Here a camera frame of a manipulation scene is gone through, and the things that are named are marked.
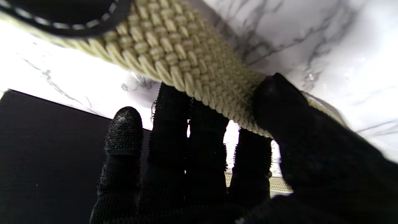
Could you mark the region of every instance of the textured glove finger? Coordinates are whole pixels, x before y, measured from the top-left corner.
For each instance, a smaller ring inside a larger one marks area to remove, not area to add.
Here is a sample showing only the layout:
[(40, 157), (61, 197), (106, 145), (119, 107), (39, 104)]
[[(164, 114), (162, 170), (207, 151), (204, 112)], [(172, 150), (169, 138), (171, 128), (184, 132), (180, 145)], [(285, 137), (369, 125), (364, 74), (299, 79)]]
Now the textured glove finger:
[(150, 135), (139, 213), (181, 206), (191, 98), (162, 83)]
[(384, 161), (364, 139), (310, 107), (280, 74), (260, 85), (253, 107), (258, 124), (279, 144), (283, 177), (295, 191), (377, 175)]
[(228, 119), (193, 101), (187, 153), (186, 201), (188, 204), (222, 203), (226, 196), (226, 148)]
[(269, 199), (271, 141), (246, 129), (239, 130), (228, 189), (233, 203), (251, 209)]
[(109, 126), (107, 160), (99, 180), (98, 200), (90, 223), (104, 223), (137, 212), (142, 149), (142, 122), (132, 107), (119, 110)]

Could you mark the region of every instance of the woven strap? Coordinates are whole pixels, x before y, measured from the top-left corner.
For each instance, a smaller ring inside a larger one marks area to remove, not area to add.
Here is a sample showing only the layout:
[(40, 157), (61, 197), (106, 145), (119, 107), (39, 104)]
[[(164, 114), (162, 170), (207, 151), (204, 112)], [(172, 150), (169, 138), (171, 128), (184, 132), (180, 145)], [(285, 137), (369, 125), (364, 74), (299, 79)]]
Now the woven strap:
[[(238, 123), (271, 137), (254, 121), (251, 97), (263, 80), (232, 52), (217, 31), (183, 0), (134, 0), (129, 16), (98, 38), (66, 39), (0, 15), (52, 43), (162, 81)], [(309, 104), (338, 120), (312, 99)]]
[[(232, 173), (225, 172), (225, 183), (229, 187), (231, 184)], [(269, 179), (269, 190), (282, 193), (293, 193), (291, 187), (289, 187), (282, 177), (271, 177)]]

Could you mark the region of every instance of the marble surface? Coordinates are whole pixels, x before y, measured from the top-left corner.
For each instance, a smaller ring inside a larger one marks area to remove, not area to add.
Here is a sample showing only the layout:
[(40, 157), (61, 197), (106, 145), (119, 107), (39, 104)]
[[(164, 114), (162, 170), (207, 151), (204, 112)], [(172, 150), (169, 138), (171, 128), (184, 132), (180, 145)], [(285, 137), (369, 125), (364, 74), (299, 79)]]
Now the marble surface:
[[(398, 161), (398, 2), (189, 0), (261, 75), (281, 72), (336, 108), (348, 126)], [(0, 91), (12, 88), (111, 118), (134, 106), (152, 129), (159, 84), (0, 23)], [(238, 141), (225, 135), (229, 168)], [(279, 152), (274, 144), (273, 174)]]

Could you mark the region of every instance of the black glove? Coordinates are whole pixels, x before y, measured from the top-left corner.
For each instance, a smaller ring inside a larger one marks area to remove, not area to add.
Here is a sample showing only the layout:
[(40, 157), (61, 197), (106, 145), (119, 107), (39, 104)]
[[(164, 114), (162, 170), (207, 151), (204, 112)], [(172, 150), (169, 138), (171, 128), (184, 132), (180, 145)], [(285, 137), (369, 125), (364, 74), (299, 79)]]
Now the black glove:
[(281, 152), (294, 193), (275, 197), (245, 223), (396, 223), (398, 165), (363, 138), (310, 107), (282, 75), (256, 91), (254, 114)]
[(227, 124), (216, 111), (162, 84), (140, 183), (141, 118), (132, 107), (121, 109), (105, 140), (107, 161), (90, 223), (233, 223), (269, 200), (271, 139), (247, 130), (240, 130), (226, 188)]

